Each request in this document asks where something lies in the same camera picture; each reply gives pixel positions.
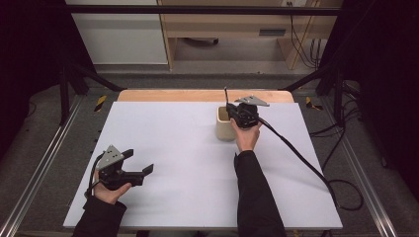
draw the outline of white tabletop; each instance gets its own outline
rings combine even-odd
[[[231,229],[237,226],[234,141],[215,136],[211,102],[114,102],[74,201],[64,221],[74,227],[83,213],[95,158],[110,144],[133,149],[125,171],[154,172],[120,201],[127,206],[122,227],[136,229]],[[261,118],[321,172],[299,106],[271,103]],[[320,179],[268,128],[261,127],[255,152],[287,229],[336,229],[342,222]]]

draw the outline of black curtain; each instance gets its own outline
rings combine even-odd
[[[362,11],[338,18],[322,64],[371,2],[344,2]],[[382,155],[419,199],[419,1],[376,1],[344,52],[340,70],[344,80],[360,83],[361,107]]]
[[[65,1],[0,1],[0,159],[28,114],[30,97],[57,85],[65,64],[77,61],[96,72],[71,15],[45,12],[45,4]],[[77,93],[87,92],[82,75],[72,73],[69,82]]]

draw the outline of white cup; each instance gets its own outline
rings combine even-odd
[[[218,107],[216,110],[216,138],[223,141],[232,141],[235,139],[235,131],[228,118],[226,107]]]

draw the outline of person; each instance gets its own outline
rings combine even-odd
[[[253,151],[262,124],[241,129],[234,119],[231,125],[236,133],[239,154],[234,157],[239,199],[237,230],[240,237],[286,237],[286,230],[272,195],[269,184]],[[130,188],[125,184],[116,191],[109,191],[98,184],[94,195],[84,205],[84,213],[77,223],[74,237],[116,237],[126,206],[118,199]]]

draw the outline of hand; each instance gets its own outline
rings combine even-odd
[[[233,127],[236,133],[236,142],[237,147],[240,152],[245,150],[253,150],[256,146],[256,142],[258,141],[260,130],[259,128],[262,126],[260,122],[257,125],[252,126],[248,129],[242,129],[237,126],[237,123],[233,118],[230,119],[231,126]]]
[[[95,171],[95,180],[99,179],[99,171]],[[108,190],[102,183],[99,183],[94,188],[95,197],[101,201],[104,201],[109,204],[115,204],[122,195],[124,195],[129,188],[131,188],[130,183],[126,183],[115,191]]]

